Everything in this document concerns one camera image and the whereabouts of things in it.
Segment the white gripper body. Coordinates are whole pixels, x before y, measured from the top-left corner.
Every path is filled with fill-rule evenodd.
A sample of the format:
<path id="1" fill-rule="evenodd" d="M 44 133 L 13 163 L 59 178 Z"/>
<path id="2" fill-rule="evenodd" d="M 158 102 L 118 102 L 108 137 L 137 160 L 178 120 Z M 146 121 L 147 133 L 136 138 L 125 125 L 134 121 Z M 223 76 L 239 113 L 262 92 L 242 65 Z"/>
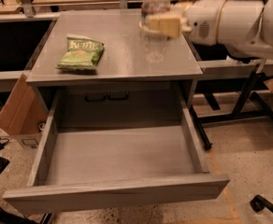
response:
<path id="1" fill-rule="evenodd" d="M 197 0 L 186 12 L 187 25 L 192 28 L 190 40 L 195 44 L 213 46 L 217 43 L 219 18 L 225 0 Z"/>

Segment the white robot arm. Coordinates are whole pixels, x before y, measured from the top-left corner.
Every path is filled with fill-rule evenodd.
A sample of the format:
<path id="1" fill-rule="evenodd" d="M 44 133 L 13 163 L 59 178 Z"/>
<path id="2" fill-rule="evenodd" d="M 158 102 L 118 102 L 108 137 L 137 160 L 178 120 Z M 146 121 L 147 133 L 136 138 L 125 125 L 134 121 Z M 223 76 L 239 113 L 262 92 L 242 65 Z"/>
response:
<path id="1" fill-rule="evenodd" d="M 145 28 L 199 45 L 224 45 L 234 57 L 273 60 L 273 0 L 197 0 L 177 11 L 149 15 Z"/>

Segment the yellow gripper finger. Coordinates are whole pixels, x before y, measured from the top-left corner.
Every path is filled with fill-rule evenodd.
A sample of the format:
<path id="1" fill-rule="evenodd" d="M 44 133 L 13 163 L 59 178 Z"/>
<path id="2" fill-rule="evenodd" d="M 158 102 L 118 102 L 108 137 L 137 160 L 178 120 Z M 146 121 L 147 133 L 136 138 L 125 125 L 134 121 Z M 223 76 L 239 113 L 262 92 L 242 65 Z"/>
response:
<path id="1" fill-rule="evenodd" d="M 179 37 L 181 34 L 179 15 L 149 15 L 145 20 L 145 24 L 150 31 L 158 32 L 159 34 L 168 37 Z"/>

